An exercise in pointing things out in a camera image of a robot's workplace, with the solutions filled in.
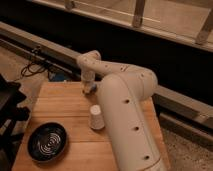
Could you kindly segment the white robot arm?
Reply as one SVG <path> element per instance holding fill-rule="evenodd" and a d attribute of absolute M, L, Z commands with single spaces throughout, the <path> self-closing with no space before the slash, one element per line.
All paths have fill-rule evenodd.
<path fill-rule="evenodd" d="M 96 75 L 99 102 L 119 171 L 167 171 L 141 102 L 158 85 L 155 73 L 137 65 L 108 62 L 98 51 L 77 57 L 84 92 L 90 93 Z"/>

